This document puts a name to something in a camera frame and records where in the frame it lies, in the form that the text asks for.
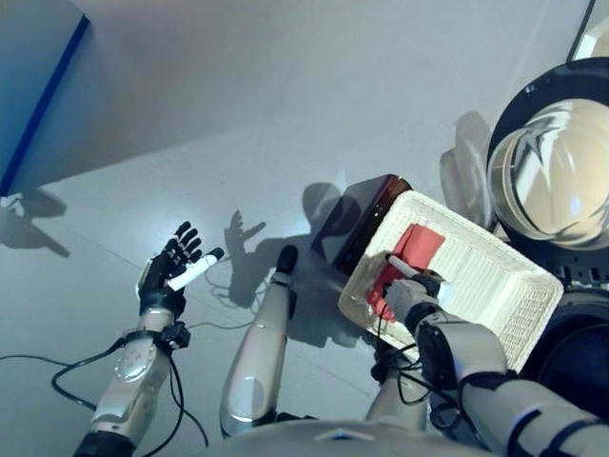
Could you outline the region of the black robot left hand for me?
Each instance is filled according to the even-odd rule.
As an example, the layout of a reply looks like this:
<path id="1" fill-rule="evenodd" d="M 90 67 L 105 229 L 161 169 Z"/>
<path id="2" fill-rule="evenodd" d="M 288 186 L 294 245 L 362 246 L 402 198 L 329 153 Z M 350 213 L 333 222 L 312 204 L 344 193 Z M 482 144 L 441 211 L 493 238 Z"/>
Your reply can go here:
<path id="1" fill-rule="evenodd" d="M 184 313 L 187 285 L 225 256 L 220 247 L 203 253 L 201 244 L 198 230 L 184 222 L 160 252 L 147 260 L 136 285 L 140 315 L 160 309 L 168 311 L 177 320 Z"/>

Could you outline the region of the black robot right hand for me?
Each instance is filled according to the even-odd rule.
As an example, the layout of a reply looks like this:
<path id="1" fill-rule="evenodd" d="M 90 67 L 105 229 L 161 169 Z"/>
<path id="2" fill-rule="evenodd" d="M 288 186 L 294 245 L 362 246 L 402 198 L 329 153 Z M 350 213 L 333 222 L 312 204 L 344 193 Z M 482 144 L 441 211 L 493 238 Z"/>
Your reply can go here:
<path id="1" fill-rule="evenodd" d="M 386 254 L 384 258 L 387 264 L 396 269 L 405 279 L 423 285 L 427 294 L 433 298 L 439 298 L 449 289 L 449 283 L 433 270 L 420 272 L 395 254 Z"/>

